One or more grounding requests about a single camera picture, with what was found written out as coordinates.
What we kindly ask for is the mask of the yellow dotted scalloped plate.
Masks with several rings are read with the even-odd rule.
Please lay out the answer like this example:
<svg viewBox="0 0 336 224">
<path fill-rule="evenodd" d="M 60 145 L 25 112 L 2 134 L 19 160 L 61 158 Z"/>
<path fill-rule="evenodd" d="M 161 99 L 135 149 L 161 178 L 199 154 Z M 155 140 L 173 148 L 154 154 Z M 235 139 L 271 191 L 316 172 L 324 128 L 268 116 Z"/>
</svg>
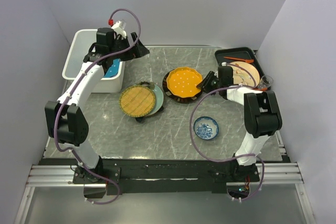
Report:
<svg viewBox="0 0 336 224">
<path fill-rule="evenodd" d="M 197 85 L 202 81 L 202 75 L 190 67 L 178 67 L 166 79 L 167 88 L 180 98 L 191 98 L 199 94 L 201 90 Z"/>
</svg>

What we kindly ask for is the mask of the dark brown patterned plate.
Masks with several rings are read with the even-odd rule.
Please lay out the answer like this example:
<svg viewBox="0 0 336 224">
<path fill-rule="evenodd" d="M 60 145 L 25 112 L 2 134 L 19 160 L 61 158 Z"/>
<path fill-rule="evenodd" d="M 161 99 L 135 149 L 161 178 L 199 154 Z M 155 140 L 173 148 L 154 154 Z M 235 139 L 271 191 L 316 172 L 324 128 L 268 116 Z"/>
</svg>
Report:
<svg viewBox="0 0 336 224">
<path fill-rule="evenodd" d="M 162 89 L 164 94 L 166 94 L 170 99 L 172 99 L 173 101 L 177 102 L 177 103 L 184 103 L 184 104 L 189 104 L 189 103 L 193 103 L 194 101 L 196 101 L 203 93 L 202 90 L 199 91 L 198 94 L 196 94 L 193 97 L 187 97 L 187 98 L 181 98 L 177 95 L 174 95 L 171 90 L 167 87 L 167 78 L 169 76 L 171 71 L 169 71 L 163 78 L 162 80 Z"/>
</svg>

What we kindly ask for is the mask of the teal dotted scalloped plate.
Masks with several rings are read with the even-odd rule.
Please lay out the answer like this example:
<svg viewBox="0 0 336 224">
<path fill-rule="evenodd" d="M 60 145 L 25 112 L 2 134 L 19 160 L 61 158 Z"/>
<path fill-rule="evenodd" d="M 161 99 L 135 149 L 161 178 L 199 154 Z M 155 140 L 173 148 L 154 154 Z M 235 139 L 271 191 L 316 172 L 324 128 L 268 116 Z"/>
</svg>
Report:
<svg viewBox="0 0 336 224">
<path fill-rule="evenodd" d="M 119 72 L 119 67 L 120 67 L 120 59 L 115 59 L 113 61 L 113 64 L 110 66 L 110 68 L 105 73 L 104 78 L 115 77 Z"/>
</svg>

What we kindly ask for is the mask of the woven bamboo plate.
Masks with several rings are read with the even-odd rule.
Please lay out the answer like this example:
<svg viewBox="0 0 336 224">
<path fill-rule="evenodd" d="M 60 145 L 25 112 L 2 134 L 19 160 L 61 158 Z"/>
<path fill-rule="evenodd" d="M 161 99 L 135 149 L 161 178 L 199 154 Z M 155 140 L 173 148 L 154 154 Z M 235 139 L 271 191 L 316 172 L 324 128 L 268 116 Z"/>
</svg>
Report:
<svg viewBox="0 0 336 224">
<path fill-rule="evenodd" d="M 126 88 L 119 97 L 119 106 L 124 114 L 139 118 L 148 115 L 155 107 L 154 92 L 140 85 Z"/>
</svg>

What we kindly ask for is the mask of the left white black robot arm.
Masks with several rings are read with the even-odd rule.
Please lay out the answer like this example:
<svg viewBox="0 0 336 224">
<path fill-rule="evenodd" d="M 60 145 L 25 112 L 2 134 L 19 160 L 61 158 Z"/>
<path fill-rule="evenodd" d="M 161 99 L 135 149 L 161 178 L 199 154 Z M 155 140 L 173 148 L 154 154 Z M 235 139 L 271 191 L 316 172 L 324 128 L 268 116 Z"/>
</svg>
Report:
<svg viewBox="0 0 336 224">
<path fill-rule="evenodd" d="M 133 44 L 118 28 L 99 28 L 96 41 L 84 55 L 81 69 L 72 84 L 57 101 L 49 101 L 45 105 L 48 134 L 54 139 L 57 150 L 71 152 L 80 172 L 93 183 L 103 179 L 104 169 L 101 157 L 87 139 L 89 125 L 81 106 L 114 60 L 129 61 L 150 53 L 136 33 L 131 33 L 131 37 Z"/>
</svg>

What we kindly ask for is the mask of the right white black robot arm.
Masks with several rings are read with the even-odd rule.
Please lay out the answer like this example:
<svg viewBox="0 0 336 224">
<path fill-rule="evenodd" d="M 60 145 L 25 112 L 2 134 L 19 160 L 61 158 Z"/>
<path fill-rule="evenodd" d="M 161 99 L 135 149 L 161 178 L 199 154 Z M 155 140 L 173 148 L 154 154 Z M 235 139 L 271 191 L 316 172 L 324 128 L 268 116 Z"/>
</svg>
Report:
<svg viewBox="0 0 336 224">
<path fill-rule="evenodd" d="M 282 117 L 276 94 L 272 90 L 260 91 L 253 86 L 234 84 L 233 65 L 219 66 L 217 73 L 210 71 L 197 88 L 207 95 L 218 93 L 222 98 L 244 107 L 246 134 L 233 155 L 230 175 L 242 181 L 254 172 L 258 154 L 267 140 L 282 127 Z"/>
</svg>

